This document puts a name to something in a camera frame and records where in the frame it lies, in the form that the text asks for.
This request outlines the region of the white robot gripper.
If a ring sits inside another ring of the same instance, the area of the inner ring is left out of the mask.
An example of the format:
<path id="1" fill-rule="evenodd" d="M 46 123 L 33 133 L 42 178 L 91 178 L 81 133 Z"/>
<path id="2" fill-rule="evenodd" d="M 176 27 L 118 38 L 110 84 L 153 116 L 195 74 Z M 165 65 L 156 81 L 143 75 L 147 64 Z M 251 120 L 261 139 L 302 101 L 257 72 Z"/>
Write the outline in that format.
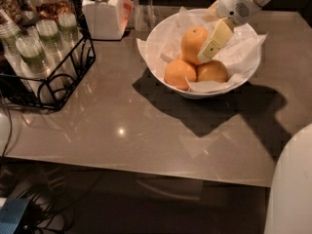
<path id="1" fill-rule="evenodd" d="M 202 15 L 206 22 L 220 19 L 213 24 L 213 31 L 198 54 L 201 63 L 210 61 L 231 39 L 234 24 L 242 25 L 255 16 L 261 8 L 253 0 L 217 0 Z"/>

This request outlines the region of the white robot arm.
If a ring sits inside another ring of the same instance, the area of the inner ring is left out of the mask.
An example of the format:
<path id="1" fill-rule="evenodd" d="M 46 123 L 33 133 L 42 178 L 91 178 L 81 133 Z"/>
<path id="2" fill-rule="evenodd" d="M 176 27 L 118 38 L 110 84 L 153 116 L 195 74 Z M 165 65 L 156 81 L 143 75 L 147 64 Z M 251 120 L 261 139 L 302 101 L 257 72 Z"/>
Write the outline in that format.
<path id="1" fill-rule="evenodd" d="M 234 28 L 246 24 L 270 1 L 216 0 L 203 14 L 203 20 L 214 25 L 198 54 L 199 61 L 210 61 L 232 38 Z"/>

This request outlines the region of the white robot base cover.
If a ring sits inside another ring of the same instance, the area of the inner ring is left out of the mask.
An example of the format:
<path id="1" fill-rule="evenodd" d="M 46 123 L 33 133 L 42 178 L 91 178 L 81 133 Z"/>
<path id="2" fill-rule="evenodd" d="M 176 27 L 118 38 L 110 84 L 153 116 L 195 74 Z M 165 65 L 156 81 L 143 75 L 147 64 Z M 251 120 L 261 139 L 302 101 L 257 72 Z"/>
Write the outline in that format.
<path id="1" fill-rule="evenodd" d="M 312 124 L 296 133 L 279 157 L 264 234 L 312 234 Z"/>

